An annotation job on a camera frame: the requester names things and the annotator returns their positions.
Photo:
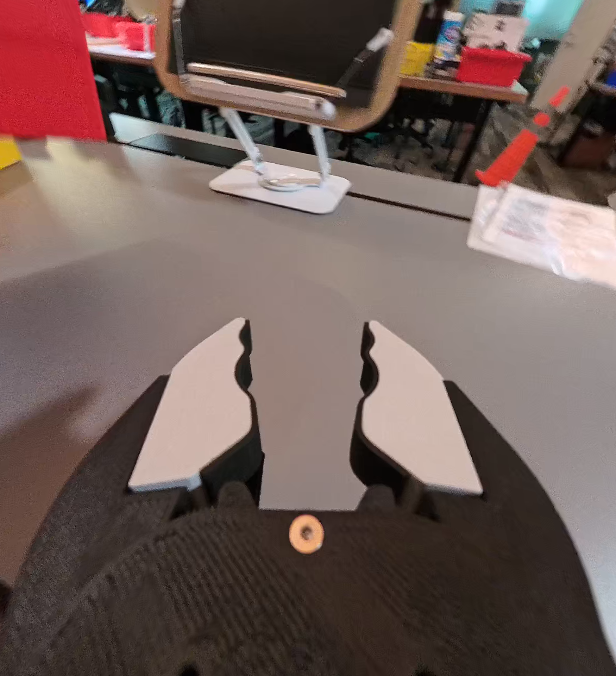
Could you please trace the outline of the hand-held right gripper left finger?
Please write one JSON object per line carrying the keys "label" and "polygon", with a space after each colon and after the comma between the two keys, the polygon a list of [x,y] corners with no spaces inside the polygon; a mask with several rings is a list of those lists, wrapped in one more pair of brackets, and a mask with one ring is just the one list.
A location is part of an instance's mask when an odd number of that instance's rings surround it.
{"label": "hand-held right gripper left finger", "polygon": [[172,368],[127,488],[201,491],[216,502],[241,482],[258,502],[264,463],[253,380],[251,324],[229,321]]}

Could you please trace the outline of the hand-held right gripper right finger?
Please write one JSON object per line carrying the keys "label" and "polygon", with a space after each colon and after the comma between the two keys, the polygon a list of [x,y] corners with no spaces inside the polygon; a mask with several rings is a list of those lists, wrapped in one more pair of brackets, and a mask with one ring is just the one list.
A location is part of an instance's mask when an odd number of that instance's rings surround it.
{"label": "hand-held right gripper right finger", "polygon": [[469,445],[436,367],[377,320],[363,325],[362,396],[349,462],[367,488],[385,488],[406,512],[433,512],[434,497],[484,498]]}

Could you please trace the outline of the red plastic bin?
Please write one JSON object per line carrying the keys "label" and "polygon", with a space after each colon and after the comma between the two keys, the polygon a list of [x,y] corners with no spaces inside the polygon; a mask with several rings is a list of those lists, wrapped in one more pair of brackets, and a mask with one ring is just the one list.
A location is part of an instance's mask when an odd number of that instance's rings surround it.
{"label": "red plastic bin", "polygon": [[77,1],[0,1],[0,134],[106,140]]}

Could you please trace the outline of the grey desk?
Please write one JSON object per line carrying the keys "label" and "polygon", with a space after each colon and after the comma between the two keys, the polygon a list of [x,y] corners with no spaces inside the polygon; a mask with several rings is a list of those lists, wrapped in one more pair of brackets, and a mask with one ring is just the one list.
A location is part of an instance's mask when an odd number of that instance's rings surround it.
{"label": "grey desk", "polygon": [[152,381],[251,321],[262,506],[350,509],[365,321],[455,382],[554,501],[616,659],[616,293],[469,249],[475,189],[335,162],[331,215],[214,193],[128,145],[20,143],[0,172],[0,578]]}

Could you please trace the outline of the papers in plastic sleeve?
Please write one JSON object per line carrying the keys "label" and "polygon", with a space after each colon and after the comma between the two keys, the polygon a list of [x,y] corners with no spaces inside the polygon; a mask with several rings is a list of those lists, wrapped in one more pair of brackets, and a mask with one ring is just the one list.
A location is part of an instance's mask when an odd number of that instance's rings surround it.
{"label": "papers in plastic sleeve", "polygon": [[616,291],[616,213],[501,183],[481,186],[467,246]]}

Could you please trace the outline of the orange cone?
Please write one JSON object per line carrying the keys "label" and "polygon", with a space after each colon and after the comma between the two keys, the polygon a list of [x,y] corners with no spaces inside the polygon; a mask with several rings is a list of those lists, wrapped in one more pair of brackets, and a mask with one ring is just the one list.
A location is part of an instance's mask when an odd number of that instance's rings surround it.
{"label": "orange cone", "polygon": [[475,172],[476,179],[482,185],[492,188],[512,182],[536,147],[538,140],[537,133],[528,129],[522,130],[488,168]]}

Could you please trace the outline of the wooden background table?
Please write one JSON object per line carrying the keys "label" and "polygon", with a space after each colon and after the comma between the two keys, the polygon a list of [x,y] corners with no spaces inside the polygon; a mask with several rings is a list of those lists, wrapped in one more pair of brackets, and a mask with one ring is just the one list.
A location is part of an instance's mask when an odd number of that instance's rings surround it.
{"label": "wooden background table", "polygon": [[452,181],[460,183],[470,167],[494,106],[523,105],[529,92],[519,83],[510,87],[402,76],[395,99],[404,119],[445,120],[452,124],[470,124],[472,133],[453,172]]}

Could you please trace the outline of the yellow container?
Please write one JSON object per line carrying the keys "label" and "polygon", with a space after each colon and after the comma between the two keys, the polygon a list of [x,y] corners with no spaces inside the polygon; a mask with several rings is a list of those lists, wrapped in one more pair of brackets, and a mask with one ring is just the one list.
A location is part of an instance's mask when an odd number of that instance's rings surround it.
{"label": "yellow container", "polygon": [[435,43],[421,43],[409,40],[405,46],[405,55],[400,74],[405,77],[425,77],[429,64],[434,59]]}

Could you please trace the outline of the red storage bin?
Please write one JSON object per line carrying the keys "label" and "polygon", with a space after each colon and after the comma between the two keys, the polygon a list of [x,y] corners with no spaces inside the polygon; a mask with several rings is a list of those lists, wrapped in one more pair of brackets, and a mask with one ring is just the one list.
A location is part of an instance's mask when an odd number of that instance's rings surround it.
{"label": "red storage bin", "polygon": [[104,40],[131,51],[155,51],[154,24],[102,13],[83,13],[82,24],[86,35],[94,40]]}
{"label": "red storage bin", "polygon": [[531,62],[532,56],[523,52],[465,46],[455,79],[457,82],[509,89]]}

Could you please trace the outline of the white wipes canister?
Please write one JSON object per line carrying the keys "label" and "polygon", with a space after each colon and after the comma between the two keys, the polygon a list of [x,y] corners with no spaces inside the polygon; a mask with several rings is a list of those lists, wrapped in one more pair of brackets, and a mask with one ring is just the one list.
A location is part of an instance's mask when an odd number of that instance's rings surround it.
{"label": "white wipes canister", "polygon": [[435,43],[435,63],[451,62],[457,55],[462,38],[465,15],[461,12],[445,11]]}

